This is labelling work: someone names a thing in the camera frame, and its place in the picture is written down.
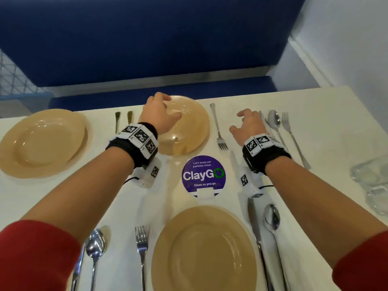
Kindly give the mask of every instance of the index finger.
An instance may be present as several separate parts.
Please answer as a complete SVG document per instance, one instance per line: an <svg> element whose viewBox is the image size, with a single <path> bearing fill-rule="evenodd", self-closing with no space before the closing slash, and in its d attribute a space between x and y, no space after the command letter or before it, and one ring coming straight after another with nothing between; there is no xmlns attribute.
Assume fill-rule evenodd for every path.
<svg viewBox="0 0 388 291"><path fill-rule="evenodd" d="M155 100L157 100L157 101L171 101L171 97L167 94L162 93L162 92L157 92L155 94Z"/></svg>
<svg viewBox="0 0 388 291"><path fill-rule="evenodd" d="M248 115L251 115L251 114L252 114L252 110L247 108L247 109L244 109L244 110L240 111L239 113L237 113L237 116L238 117L242 117L242 116L248 116Z"/></svg>

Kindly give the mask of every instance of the wire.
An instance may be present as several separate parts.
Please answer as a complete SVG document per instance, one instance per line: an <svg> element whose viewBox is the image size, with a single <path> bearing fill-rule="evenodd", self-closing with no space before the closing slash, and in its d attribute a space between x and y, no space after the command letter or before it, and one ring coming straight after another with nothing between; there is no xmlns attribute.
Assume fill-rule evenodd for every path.
<svg viewBox="0 0 388 291"><path fill-rule="evenodd" d="M137 176L134 176L134 177L129 178L128 180L126 180L126 181L124 182L124 184L125 184L126 182L130 181L130 180L133 180L133 179L135 179L135 180L140 180Z"/></svg>
<svg viewBox="0 0 388 291"><path fill-rule="evenodd" d="M261 190L263 188L267 188L267 187L274 187L274 185L261 186L261 187L259 187L259 190Z"/></svg>

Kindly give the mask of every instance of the wristband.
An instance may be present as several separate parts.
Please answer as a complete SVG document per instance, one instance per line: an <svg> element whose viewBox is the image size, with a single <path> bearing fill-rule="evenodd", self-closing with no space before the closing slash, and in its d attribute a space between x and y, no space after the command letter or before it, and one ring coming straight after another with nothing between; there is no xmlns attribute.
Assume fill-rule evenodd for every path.
<svg viewBox="0 0 388 291"><path fill-rule="evenodd" d="M146 168L158 152L158 132L148 122L130 124L106 147L119 147L133 159L135 168Z"/></svg>
<svg viewBox="0 0 388 291"><path fill-rule="evenodd" d="M246 140L242 153L251 171L265 175L267 175L265 166L268 162L279 156L291 158L291 155L284 150L284 147L277 140L266 134L256 135Z"/></svg>

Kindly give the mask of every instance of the blue backrest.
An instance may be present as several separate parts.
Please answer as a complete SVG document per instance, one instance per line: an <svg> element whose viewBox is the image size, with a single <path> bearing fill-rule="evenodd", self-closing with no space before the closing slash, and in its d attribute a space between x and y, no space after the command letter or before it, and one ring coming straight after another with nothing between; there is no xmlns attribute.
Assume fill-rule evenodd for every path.
<svg viewBox="0 0 388 291"><path fill-rule="evenodd" d="M0 0L0 48L37 86L276 64L304 0Z"/></svg>

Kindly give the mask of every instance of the red shirt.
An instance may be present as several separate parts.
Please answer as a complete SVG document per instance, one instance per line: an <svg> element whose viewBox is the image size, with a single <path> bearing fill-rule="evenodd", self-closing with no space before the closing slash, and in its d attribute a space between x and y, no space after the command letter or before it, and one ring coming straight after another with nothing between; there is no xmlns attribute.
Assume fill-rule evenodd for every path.
<svg viewBox="0 0 388 291"><path fill-rule="evenodd" d="M81 244L40 221L22 220L0 232L0 286L7 291L64 291ZM342 291L388 290L388 231L344 256L333 270Z"/></svg>

